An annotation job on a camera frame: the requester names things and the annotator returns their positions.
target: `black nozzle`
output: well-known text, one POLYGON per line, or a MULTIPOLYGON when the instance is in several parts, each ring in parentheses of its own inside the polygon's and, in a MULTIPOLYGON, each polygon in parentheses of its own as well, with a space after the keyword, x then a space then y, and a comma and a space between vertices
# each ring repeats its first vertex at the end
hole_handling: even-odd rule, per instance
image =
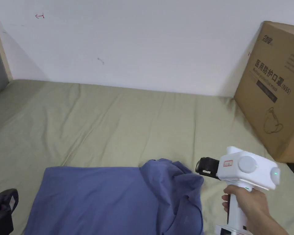
POLYGON ((195 171, 200 175, 205 175, 219 180, 217 177, 218 166, 219 160, 213 158, 201 158, 197 162, 195 171))

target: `device handle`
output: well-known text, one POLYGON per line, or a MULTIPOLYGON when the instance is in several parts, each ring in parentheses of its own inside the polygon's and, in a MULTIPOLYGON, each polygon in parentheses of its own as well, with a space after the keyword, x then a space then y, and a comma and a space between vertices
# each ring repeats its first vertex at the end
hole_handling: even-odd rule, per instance
MULTIPOLYGON (((239 187, 246 188, 247 191, 252 191, 252 185, 243 182, 227 182, 228 185, 236 185, 239 187)), ((228 226, 234 228, 235 230, 247 230, 246 229, 247 218, 242 209, 237 203, 236 196, 234 194, 229 194, 228 196, 228 226)))

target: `red marking on wall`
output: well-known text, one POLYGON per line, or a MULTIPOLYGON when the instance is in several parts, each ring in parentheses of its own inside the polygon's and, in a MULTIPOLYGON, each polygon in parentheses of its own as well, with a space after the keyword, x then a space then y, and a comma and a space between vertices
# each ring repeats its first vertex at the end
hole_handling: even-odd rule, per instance
POLYGON ((233 160, 223 162, 223 166, 232 166, 232 165, 233 165, 233 160))
POLYGON ((37 14, 37 15, 35 15, 35 16, 36 16, 37 19, 39 19, 39 17, 43 17, 43 18, 45 18, 43 14, 42 14, 42 15, 38 15, 38 14, 37 14))

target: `white handheld device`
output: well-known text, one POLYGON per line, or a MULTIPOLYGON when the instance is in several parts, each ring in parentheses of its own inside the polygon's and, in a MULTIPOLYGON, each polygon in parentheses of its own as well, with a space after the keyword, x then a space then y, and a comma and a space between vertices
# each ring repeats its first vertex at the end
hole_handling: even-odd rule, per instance
MULTIPOLYGON (((274 190, 280 183, 280 169, 276 162, 234 146, 227 147, 227 154, 220 161, 201 158, 196 172, 248 191, 253 188, 274 190)), ((247 218, 235 195, 229 195, 228 207, 227 225, 216 225, 216 235, 250 235, 246 228, 247 218)))

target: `mask illustration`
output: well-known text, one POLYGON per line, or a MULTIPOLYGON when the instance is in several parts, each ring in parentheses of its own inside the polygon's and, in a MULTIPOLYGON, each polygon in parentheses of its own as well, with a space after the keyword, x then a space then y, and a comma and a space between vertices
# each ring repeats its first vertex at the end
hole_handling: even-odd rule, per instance
POLYGON ((279 120, 274 113, 273 107, 269 108, 266 112, 264 131, 267 134, 277 133, 282 130, 283 125, 279 123, 279 120))

